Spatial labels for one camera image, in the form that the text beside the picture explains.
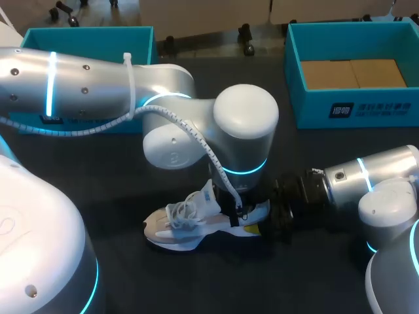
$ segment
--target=yellow shoe accent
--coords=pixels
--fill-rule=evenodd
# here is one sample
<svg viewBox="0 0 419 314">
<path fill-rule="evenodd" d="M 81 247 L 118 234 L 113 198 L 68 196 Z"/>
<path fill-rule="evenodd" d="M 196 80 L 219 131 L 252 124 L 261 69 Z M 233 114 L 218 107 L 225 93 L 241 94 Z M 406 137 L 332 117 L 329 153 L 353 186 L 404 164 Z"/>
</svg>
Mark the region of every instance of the yellow shoe accent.
<svg viewBox="0 0 419 314">
<path fill-rule="evenodd" d="M 251 224 L 250 226 L 245 226 L 244 231 L 249 232 L 250 234 L 257 234 L 259 236 L 261 235 L 257 224 Z"/>
</svg>

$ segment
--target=black table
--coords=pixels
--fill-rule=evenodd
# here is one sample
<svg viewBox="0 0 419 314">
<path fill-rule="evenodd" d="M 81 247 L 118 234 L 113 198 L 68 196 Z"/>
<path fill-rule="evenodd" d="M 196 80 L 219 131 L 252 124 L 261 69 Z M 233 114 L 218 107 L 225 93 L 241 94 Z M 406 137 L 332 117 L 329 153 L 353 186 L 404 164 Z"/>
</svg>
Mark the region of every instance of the black table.
<svg viewBox="0 0 419 314">
<path fill-rule="evenodd" d="M 201 98 L 239 83 L 261 86 L 276 98 L 280 122 L 265 167 L 272 177 L 419 145 L 419 129 L 412 128 L 297 131 L 279 58 L 175 62 L 192 73 Z M 103 272 L 107 313 L 371 313 L 366 264 L 354 262 L 363 249 L 351 250 L 348 233 L 301 231 L 291 246 L 220 233 L 187 254 L 146 246 L 141 222 L 200 189 L 208 179 L 205 158 L 164 171 L 147 163 L 140 135 L 55 139 L 4 127 L 0 133 L 32 173 L 79 208 Z"/>
</svg>

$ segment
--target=cable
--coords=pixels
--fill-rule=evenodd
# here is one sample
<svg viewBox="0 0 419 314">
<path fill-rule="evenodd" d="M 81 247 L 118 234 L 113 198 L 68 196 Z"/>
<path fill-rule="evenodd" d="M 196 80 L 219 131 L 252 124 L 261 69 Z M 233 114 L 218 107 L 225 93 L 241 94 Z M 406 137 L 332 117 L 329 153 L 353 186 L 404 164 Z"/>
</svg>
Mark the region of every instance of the cable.
<svg viewBox="0 0 419 314">
<path fill-rule="evenodd" d="M 16 29 L 14 28 L 12 22 L 9 20 L 9 18 L 7 17 L 5 11 L 3 11 L 3 9 L 0 7 L 0 15 L 1 17 L 4 19 L 4 21 L 6 22 L 6 24 L 13 29 L 14 31 L 16 31 Z"/>
<path fill-rule="evenodd" d="M 128 80 L 130 81 L 130 111 L 127 120 L 131 121 L 134 117 L 134 111 L 136 109 L 136 83 L 134 81 L 134 71 L 132 70 L 131 54 L 129 52 L 124 53 L 124 64 L 128 72 Z"/>
<path fill-rule="evenodd" d="M 171 112 L 170 110 L 167 110 L 164 107 L 156 106 L 156 105 L 147 105 L 147 106 L 139 107 L 134 111 L 134 115 L 143 114 L 143 113 L 156 113 L 160 116 L 163 116 L 164 118 L 168 119 L 170 122 L 179 126 L 182 130 L 184 130 L 188 134 L 191 134 L 200 143 L 202 148 L 206 151 L 210 160 L 214 164 L 216 170 L 220 174 L 221 180 L 223 180 L 227 190 L 231 193 L 231 195 L 233 195 L 234 199 L 236 200 L 236 208 L 237 209 L 242 208 L 242 199 L 239 193 L 231 185 L 227 177 L 227 174 L 225 173 L 220 161 L 214 154 L 214 151 L 212 151 L 210 146 L 208 146 L 208 144 L 206 143 L 202 135 L 200 135 L 197 131 L 195 131 L 195 129 L 192 128 L 190 125 L 188 125 L 185 121 L 180 119 L 175 113 Z M 32 126 L 27 126 L 25 124 L 21 124 L 19 122 L 9 120 L 8 118 L 5 118 L 4 116 L 0 116 L 0 123 L 5 124 L 7 126 L 11 126 L 20 131 L 28 132 L 28 133 L 40 134 L 40 135 L 45 135 L 45 136 L 53 136 L 53 137 L 78 137 L 78 136 L 86 136 L 86 135 L 100 133 L 110 128 L 113 128 L 114 126 L 117 126 L 118 124 L 121 124 L 122 122 L 126 121 L 129 118 L 129 115 L 130 115 L 129 113 L 126 113 L 125 115 L 120 116 L 119 118 L 112 120 L 102 126 L 98 126 L 96 128 L 92 128 L 88 130 L 81 130 L 81 131 L 52 131 L 52 130 L 46 130 L 46 129 L 41 129 L 41 128 L 35 128 Z"/>
</svg>

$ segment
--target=white sneaker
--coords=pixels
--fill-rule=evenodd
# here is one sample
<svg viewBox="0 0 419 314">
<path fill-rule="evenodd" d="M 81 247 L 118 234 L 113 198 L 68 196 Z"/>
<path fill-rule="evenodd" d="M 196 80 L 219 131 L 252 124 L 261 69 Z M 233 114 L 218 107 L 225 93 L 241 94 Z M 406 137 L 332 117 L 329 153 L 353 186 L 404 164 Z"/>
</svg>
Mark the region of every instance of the white sneaker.
<svg viewBox="0 0 419 314">
<path fill-rule="evenodd" d="M 224 231 L 239 237 L 257 236 L 244 230 L 244 226 L 264 220 L 269 213 L 269 201 L 258 204 L 247 218 L 238 219 L 232 227 L 230 218 L 221 213 L 212 186 L 208 180 L 201 191 L 190 194 L 185 201 L 168 204 L 144 220 L 147 240 L 173 251 L 191 251 L 209 234 Z"/>
</svg>

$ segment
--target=teal box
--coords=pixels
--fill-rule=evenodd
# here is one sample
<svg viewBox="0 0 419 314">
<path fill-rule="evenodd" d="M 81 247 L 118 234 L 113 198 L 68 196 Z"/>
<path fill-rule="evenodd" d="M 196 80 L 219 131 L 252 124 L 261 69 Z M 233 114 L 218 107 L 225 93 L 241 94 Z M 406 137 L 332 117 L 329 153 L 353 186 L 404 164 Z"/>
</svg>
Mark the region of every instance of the teal box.
<svg viewBox="0 0 419 314">
<path fill-rule="evenodd" d="M 123 63 L 124 52 L 129 52 L 132 55 L 132 64 L 134 65 L 158 63 L 152 27 L 34 28 L 27 31 L 21 47 L 55 51 L 60 54 L 116 63 Z M 54 117 L 45 121 L 45 117 L 38 114 L 9 114 L 14 121 L 56 131 L 85 130 L 95 128 L 109 121 L 66 117 Z M 106 133 L 141 133 L 141 131 L 141 120 L 134 119 L 111 128 Z"/>
<path fill-rule="evenodd" d="M 394 59 L 407 88 L 309 90 L 302 61 Z M 285 78 L 297 127 L 419 126 L 419 33 L 410 22 L 290 24 Z"/>
</svg>

